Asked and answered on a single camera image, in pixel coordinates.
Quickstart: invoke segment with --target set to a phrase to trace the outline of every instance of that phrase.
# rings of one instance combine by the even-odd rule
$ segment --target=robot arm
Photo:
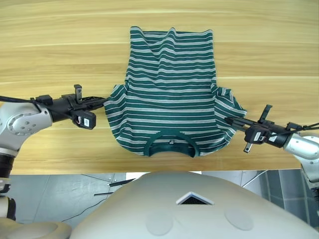
[[[49,95],[31,100],[0,97],[0,193],[9,190],[9,175],[14,158],[24,141],[53,122],[71,119],[81,128],[93,129],[96,116],[91,110],[103,106],[101,97],[82,98],[82,87],[74,85],[75,93],[52,99]]]
[[[319,201],[319,135],[299,135],[302,130],[319,129],[315,127],[319,123],[301,126],[290,122],[287,127],[282,127],[266,120],[271,107],[266,105],[257,122],[243,118],[225,120],[234,128],[245,132],[244,140],[247,145],[244,152],[249,153],[253,144],[267,143],[293,154],[301,163],[306,182]]]

